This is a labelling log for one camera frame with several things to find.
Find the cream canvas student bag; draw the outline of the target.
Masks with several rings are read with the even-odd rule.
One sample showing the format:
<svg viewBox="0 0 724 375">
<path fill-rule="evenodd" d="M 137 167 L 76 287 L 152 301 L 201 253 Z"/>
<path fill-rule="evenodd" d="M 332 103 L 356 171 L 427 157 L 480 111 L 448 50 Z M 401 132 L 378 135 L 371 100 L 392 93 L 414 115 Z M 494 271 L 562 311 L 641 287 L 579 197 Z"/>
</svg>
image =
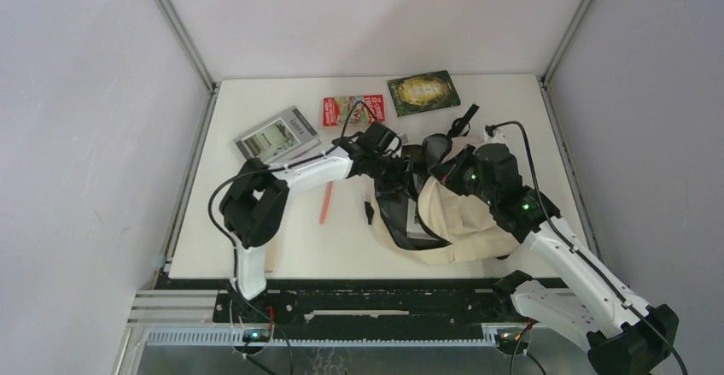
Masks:
<svg viewBox="0 0 724 375">
<path fill-rule="evenodd" d="M 365 215 L 382 246 L 428 266 L 505 259 L 518 248 L 518 241 L 497 226 L 486 203 L 451 192 L 428 172 L 429 167 L 454 157 L 466 145 L 477 148 L 488 141 L 469 134 L 478 109 L 471 105 L 448 132 L 402 147 L 401 156 L 410 160 L 410 173 L 422 179 L 416 197 L 417 214 L 432 241 L 406 235 L 408 190 L 382 191 L 377 182 L 373 183 Z"/>
</svg>

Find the grey ianra book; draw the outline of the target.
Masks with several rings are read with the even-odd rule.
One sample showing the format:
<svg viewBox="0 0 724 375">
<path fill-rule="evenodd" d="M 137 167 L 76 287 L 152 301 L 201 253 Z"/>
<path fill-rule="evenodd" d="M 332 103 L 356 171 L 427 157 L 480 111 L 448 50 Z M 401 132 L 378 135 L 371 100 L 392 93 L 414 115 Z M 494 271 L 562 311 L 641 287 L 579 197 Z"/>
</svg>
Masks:
<svg viewBox="0 0 724 375">
<path fill-rule="evenodd" d="M 234 144 L 245 159 L 272 164 L 316 149 L 321 139 L 306 116 L 293 105 L 238 136 Z"/>
</svg>

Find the white Singularity palm magazine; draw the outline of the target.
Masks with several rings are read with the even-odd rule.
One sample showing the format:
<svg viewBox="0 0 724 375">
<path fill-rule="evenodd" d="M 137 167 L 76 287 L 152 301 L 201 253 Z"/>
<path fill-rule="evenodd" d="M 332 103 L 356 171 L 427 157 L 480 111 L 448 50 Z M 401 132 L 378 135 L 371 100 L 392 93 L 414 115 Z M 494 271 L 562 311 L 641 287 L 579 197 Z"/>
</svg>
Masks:
<svg viewBox="0 0 724 375">
<path fill-rule="evenodd" d="M 415 175 L 411 176 L 411 181 L 408 185 L 408 204 L 407 204 L 407 216 L 406 216 L 406 235 L 410 239 L 417 240 L 429 240 L 432 241 L 434 238 L 430 236 L 422 227 L 421 221 L 417 214 L 417 199 L 416 197 L 421 190 L 421 177 Z"/>
</svg>

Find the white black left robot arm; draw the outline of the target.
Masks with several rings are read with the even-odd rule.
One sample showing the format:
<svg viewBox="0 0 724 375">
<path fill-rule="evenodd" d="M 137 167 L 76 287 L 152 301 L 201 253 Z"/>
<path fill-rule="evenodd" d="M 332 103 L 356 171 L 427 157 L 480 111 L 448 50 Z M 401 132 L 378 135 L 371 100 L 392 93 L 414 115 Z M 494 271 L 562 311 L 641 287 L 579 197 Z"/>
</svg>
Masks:
<svg viewBox="0 0 724 375">
<path fill-rule="evenodd" d="M 367 176 L 393 190 L 404 188 L 406 163 L 402 137 L 375 121 L 364 131 L 342 134 L 320 153 L 268 165 L 246 161 L 222 182 L 207 202 L 212 225 L 231 243 L 233 308 L 247 321 L 266 312 L 266 245 L 277 235 L 289 197 L 329 182 Z"/>
</svg>

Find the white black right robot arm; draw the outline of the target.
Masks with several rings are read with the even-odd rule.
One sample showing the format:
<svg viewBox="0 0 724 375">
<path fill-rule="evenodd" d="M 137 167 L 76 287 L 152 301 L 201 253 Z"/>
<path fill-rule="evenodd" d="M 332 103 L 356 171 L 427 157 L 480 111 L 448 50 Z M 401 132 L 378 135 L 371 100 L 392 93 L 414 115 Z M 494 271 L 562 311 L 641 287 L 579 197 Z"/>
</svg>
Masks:
<svg viewBox="0 0 724 375">
<path fill-rule="evenodd" d="M 466 146 L 429 174 L 459 196 L 487 204 L 493 220 L 524 249 L 538 255 L 575 294 L 551 293 L 516 270 L 499 281 L 494 312 L 541 323 L 587 354 L 598 374 L 647 374 L 669 356 L 679 319 L 666 304 L 653 307 L 617 278 L 575 237 L 558 208 L 523 183 L 505 144 Z"/>
</svg>

